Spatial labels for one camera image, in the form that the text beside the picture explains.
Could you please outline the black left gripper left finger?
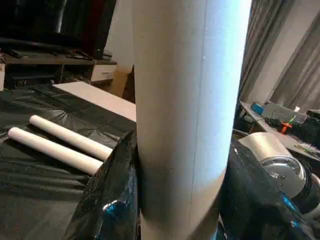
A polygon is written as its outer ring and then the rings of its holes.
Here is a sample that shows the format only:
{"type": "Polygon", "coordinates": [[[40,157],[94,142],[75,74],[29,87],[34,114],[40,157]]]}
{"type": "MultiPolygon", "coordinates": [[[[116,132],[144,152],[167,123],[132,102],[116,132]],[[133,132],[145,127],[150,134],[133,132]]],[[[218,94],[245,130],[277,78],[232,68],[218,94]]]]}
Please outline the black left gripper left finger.
{"type": "Polygon", "coordinates": [[[136,239],[139,212],[137,160],[137,132],[132,130],[120,138],[87,183],[64,239],[136,239]]]}

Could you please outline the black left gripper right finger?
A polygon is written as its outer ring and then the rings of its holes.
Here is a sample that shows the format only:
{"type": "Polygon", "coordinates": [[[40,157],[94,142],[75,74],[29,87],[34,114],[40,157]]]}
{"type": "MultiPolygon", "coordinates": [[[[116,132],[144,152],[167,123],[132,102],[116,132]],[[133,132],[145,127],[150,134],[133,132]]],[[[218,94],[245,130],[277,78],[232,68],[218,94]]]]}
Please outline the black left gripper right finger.
{"type": "Polygon", "coordinates": [[[230,142],[221,188],[220,216],[229,240],[318,240],[319,225],[306,220],[276,186],[253,153],[230,142]]]}

